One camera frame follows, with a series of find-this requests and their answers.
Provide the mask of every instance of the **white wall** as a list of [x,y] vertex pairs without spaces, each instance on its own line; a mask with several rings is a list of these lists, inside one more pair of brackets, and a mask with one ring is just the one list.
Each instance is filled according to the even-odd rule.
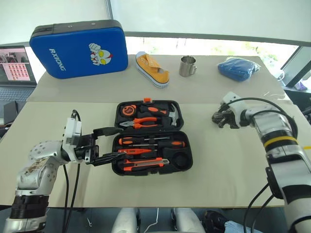
[[124,31],[311,42],[311,0],[111,0]]
[[0,45],[29,41],[39,25],[101,19],[104,0],[0,0]]

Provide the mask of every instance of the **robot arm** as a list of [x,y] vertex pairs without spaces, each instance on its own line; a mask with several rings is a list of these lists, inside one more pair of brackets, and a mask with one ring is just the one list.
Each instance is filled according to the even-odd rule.
[[212,121],[220,128],[251,125],[266,150],[267,179],[276,198],[284,199],[289,232],[309,233],[311,229],[311,162],[295,138],[295,128],[272,106],[247,107],[234,93],[228,93],[226,109],[216,112]]
[[122,129],[108,127],[81,135],[81,121],[76,111],[67,119],[62,141],[41,142],[31,149],[28,164],[18,173],[15,199],[4,233],[41,232],[46,223],[49,195],[56,180],[59,166],[69,162],[99,166],[111,163],[125,153],[113,152],[99,157],[96,139],[113,135]]

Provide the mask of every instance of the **yellow ring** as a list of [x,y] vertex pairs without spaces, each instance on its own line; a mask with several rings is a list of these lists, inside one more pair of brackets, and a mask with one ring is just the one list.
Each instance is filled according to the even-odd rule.
[[263,144],[263,147],[267,147],[268,145],[270,145],[271,143],[274,143],[274,142],[277,142],[277,141],[282,141],[282,140],[292,140],[292,141],[295,141],[296,143],[298,143],[298,141],[294,138],[294,137],[289,137],[289,136],[281,136],[281,137],[275,137],[275,138],[272,138],[268,141],[266,141],[264,144]]

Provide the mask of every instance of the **pliers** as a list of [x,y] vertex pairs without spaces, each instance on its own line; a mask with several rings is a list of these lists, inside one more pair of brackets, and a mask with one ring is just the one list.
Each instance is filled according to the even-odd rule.
[[146,122],[146,121],[157,121],[157,117],[144,117],[144,118],[135,118],[132,121],[125,121],[120,123],[121,126],[129,127],[133,126],[134,129],[140,129],[143,127],[155,127],[158,126],[157,124],[154,125],[141,125],[140,123]]

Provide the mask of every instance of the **cartoon sticker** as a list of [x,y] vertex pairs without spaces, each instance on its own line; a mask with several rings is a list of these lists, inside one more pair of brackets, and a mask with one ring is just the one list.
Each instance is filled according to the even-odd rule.
[[102,50],[100,45],[91,43],[88,47],[92,52],[91,61],[94,65],[107,65],[111,61],[112,54],[107,50]]

